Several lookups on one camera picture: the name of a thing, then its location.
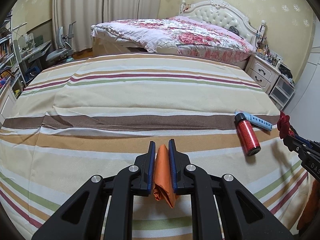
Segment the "bookshelf with books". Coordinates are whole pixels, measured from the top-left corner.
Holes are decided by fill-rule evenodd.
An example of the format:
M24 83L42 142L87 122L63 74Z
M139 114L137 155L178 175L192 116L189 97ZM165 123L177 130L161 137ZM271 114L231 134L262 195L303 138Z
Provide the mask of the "bookshelf with books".
M12 11L9 11L1 24L1 125L11 115L24 89L24 79L14 47L11 18Z

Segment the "grey study desk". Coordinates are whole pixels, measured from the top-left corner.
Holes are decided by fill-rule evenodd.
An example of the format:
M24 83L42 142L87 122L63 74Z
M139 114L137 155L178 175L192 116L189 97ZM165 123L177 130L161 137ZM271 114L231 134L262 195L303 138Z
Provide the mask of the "grey study desk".
M26 86L33 78L29 78L26 80L25 78L28 77L27 71L28 66L26 62L31 66L33 62L37 62L37 67L40 71L42 71L42 65L40 62L40 58L43 57L47 51L52 46L52 41L49 40L47 42L44 42L43 44L39 45L38 47L35 46L35 41L32 38L31 40L26 40L22 36L22 40L25 42L25 48L20 48L20 43L18 40L13 40L13 48L14 48L14 54L16 57L16 61L19 66L19 71L23 80L24 85Z

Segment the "beige curtain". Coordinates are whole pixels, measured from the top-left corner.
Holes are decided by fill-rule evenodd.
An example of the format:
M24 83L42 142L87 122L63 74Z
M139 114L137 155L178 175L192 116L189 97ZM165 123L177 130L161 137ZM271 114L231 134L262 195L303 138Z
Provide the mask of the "beige curtain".
M72 47L92 47L91 26L122 19L156 18L160 0L52 0L53 32L74 23Z

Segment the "white tufted headboard bed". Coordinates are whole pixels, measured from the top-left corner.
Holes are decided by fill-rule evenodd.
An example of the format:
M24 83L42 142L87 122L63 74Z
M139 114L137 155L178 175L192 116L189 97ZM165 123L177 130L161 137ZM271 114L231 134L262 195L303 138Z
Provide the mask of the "white tufted headboard bed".
M184 16L193 18L196 20L202 20L206 23L223 27L231 32L243 37L249 41L254 48L254 53L257 50L257 34L258 30L250 25L249 19L234 6L230 5L224 0L207 0L191 5L187 5L185 1L182 1L180 7L180 14L178 16ZM140 53L145 51L129 51L127 53ZM102 54L93 49L95 56L111 55ZM242 69L245 68L249 58L236 64Z

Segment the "pink floral quilt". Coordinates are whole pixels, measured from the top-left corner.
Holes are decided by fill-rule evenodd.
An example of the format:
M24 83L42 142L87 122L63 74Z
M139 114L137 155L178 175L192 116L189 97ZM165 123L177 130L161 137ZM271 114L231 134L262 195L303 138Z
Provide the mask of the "pink floral quilt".
M249 41L230 30L184 16L99 23L91 26L91 37L102 54L145 51L236 64L254 53Z

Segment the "white wardrobe sliding door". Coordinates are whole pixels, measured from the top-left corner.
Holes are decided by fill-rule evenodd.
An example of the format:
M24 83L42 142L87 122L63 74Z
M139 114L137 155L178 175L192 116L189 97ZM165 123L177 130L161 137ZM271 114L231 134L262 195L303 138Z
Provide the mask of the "white wardrobe sliding door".
M285 113L300 136L319 141L319 19L309 58Z

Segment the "white nightstand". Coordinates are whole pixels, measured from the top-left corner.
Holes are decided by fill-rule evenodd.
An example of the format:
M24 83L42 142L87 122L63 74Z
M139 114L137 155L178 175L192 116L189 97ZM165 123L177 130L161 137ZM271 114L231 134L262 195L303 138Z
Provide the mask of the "white nightstand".
M275 66L255 54L250 57L245 72L266 94L270 94L280 76L280 71Z

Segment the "dark red ribbon bundle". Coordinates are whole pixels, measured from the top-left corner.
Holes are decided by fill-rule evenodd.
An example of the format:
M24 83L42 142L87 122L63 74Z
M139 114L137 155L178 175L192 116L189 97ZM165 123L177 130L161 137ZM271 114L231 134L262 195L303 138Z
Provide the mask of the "dark red ribbon bundle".
M279 131L280 139L286 138L288 135L294 136L295 132L290 124L290 116L284 112L280 112L279 120L277 122L277 129Z

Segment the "red metallic bottle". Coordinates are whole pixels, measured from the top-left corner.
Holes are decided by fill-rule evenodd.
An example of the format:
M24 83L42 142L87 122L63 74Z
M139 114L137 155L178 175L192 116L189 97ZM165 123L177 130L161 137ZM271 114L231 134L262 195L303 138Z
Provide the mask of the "red metallic bottle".
M259 141L253 131L252 125L246 119L244 113L238 113L235 115L235 125L243 147L247 156L253 156L260 150Z

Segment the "striped bed cover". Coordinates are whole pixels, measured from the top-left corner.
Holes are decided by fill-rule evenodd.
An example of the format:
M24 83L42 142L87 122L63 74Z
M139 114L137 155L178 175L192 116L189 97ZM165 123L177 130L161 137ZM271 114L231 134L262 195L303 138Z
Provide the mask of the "striped bed cover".
M173 55L126 54L44 70L1 125L1 205L17 231L38 228L91 176L133 164L174 139L209 174L230 173L292 233L310 175L279 138L255 129L244 154L235 111L275 125L279 110L242 69Z

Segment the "plastic drawer unit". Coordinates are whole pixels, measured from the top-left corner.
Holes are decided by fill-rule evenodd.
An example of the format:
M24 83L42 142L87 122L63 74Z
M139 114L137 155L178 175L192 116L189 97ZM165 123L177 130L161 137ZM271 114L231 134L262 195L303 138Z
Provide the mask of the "plastic drawer unit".
M280 75L271 88L269 97L280 111L285 108L295 93L295 85L291 79L284 75Z

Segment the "blue patterned tube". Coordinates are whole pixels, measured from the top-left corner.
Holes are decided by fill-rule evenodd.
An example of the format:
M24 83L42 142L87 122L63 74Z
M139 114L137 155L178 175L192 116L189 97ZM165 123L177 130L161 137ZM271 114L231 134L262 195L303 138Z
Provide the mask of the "blue patterned tube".
M252 125L257 126L257 127L264 129L266 131L272 131L273 125L270 122L268 122L264 119L261 119L255 115L251 115L249 113L246 113L244 111L235 110L235 115L237 115L239 113L242 113Z

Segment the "grey desk chair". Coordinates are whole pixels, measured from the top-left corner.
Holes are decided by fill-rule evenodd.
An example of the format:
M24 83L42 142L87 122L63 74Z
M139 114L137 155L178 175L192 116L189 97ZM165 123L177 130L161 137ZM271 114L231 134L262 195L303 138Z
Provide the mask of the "grey desk chair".
M73 25L76 23L72 22L68 26L68 34L63 34L63 27L59 27L56 33L56 44L57 50L51 52L46 57L46 62L48 63L68 63L74 61L73 48L72 48L72 38L74 37Z

